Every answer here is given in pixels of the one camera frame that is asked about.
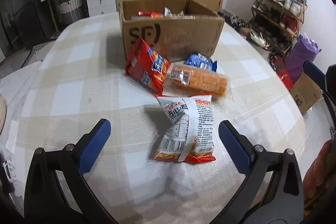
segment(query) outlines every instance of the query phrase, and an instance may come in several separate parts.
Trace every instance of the sf logo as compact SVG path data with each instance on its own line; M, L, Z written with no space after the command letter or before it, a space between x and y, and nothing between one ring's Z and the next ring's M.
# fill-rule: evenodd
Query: sf logo
M146 43L153 47L158 42L161 35L161 28L159 24L154 24L154 26L143 26L141 28L131 28L129 30L129 35L132 38L131 43L135 43L138 37L141 37Z

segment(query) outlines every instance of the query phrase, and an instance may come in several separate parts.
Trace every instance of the cardboard box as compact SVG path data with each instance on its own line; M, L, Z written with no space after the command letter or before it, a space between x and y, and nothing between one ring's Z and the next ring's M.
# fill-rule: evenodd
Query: cardboard box
M305 73L301 74L289 92L302 114L307 112L322 96L322 90Z
M131 19L139 11L185 16ZM213 55L224 18L193 0L124 0L119 2L119 18L125 55L141 36L160 55L171 61L185 60L193 52Z

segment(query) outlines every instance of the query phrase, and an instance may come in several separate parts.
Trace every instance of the purple bag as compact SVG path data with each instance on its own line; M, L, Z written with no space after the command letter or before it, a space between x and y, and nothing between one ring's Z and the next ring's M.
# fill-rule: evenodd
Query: purple bag
M293 81L293 84L303 73L303 63L310 60L313 62L317 54L321 51L314 40L308 39L307 35L299 35L297 43L285 60L286 69Z

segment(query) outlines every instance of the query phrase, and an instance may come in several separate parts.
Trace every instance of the human hand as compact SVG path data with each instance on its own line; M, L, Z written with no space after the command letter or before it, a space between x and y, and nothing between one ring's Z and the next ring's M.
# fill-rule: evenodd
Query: human hand
M333 140L328 140L321 148L314 162L311 164L303 179L303 195L304 199L312 198L316 194L316 189L325 179L325 164L327 154L331 149ZM330 179L327 180L326 188L330 185Z

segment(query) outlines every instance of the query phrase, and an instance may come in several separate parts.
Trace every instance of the table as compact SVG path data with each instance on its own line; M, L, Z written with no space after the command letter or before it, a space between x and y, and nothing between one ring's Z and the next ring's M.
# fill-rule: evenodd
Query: table
M13 162L18 180L24 184L36 148L50 151L76 143L106 118L111 136L84 177L113 217L120 223L210 223L245 177L218 137L222 120L228 119L252 144L274 152L290 147L299 156L307 139L286 87L227 24L213 59L231 87L226 97L212 100L217 160L199 165L155 161L149 158L169 120L155 97L124 75L118 14L68 26L43 61L23 106ZM58 175L69 203L78 209Z

